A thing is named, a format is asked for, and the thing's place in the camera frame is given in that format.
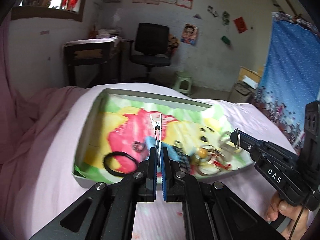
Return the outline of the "person's right hand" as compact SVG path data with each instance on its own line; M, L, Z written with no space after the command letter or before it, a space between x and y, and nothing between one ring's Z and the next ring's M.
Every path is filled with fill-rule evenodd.
M278 218L278 215L280 213L285 217L291 219L288 226L281 233L281 235L285 239L289 239L291 231L295 226L296 220L298 219L301 210L302 210L302 206L292 206L288 204L286 201L281 200L278 192L275 192L266 210L265 220L267 222L273 222ZM304 209L302 214L300 215L298 223L296 224L296 227L291 239L301 239L303 237L304 233L308 229L308 218L309 218L309 210Z

